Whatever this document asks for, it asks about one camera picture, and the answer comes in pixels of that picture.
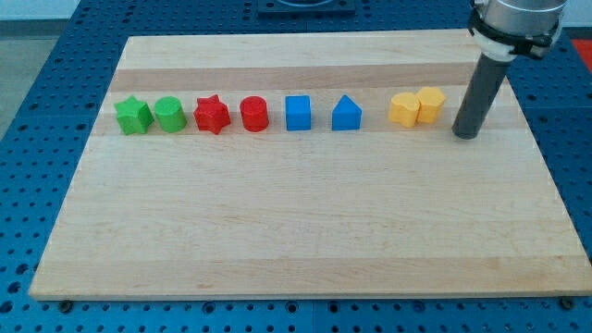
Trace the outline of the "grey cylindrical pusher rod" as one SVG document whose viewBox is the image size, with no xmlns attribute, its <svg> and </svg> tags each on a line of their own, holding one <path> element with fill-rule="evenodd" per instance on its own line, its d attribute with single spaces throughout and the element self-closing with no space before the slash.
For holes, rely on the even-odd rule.
<svg viewBox="0 0 592 333">
<path fill-rule="evenodd" d="M 478 135 L 509 67 L 510 62 L 479 57 L 451 127 L 458 138 L 472 140 Z"/>
</svg>

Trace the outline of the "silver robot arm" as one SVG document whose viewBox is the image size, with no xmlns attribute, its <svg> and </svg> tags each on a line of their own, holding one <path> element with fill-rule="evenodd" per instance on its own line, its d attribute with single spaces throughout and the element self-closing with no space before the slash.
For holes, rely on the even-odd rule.
<svg viewBox="0 0 592 333">
<path fill-rule="evenodd" d="M 467 29 L 481 49 L 472 78 L 451 127 L 464 140 L 475 138 L 512 61 L 543 58 L 561 35 L 566 0 L 473 0 Z"/>
</svg>

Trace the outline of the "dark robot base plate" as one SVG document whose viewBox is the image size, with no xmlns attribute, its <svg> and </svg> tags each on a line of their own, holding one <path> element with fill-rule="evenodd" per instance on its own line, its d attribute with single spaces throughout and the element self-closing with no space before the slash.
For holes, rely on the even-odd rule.
<svg viewBox="0 0 592 333">
<path fill-rule="evenodd" d="M 352 14 L 354 0 L 257 0 L 259 17 L 297 14 Z"/>
</svg>

